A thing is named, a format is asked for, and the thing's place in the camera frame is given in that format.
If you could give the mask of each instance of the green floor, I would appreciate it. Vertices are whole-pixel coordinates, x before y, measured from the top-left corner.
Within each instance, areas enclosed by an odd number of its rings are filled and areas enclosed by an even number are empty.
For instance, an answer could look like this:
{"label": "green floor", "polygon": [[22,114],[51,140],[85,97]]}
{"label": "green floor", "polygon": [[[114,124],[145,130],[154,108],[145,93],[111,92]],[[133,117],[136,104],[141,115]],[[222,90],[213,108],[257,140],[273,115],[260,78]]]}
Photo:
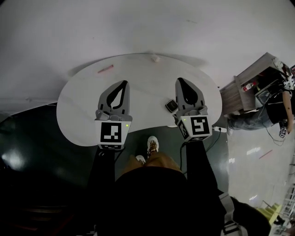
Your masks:
{"label": "green floor", "polygon": [[[225,118],[222,116],[216,125],[226,128]],[[157,127],[140,130],[128,134],[126,149],[115,165],[116,177],[120,175],[130,154],[146,155],[147,139],[150,135],[158,138],[161,151],[177,163],[180,162],[179,151],[183,137],[178,128]],[[204,141],[206,149],[218,135],[219,132],[213,131],[213,136]],[[22,174],[22,177],[16,177],[15,182],[32,189],[61,193],[85,189],[96,149],[97,147],[77,146],[63,136],[57,124],[55,106],[32,109],[0,123],[0,156],[5,165],[14,170],[16,176]],[[218,187],[227,191],[229,180],[226,133],[221,133],[207,155]],[[183,172],[185,171],[186,158],[183,148]]]}

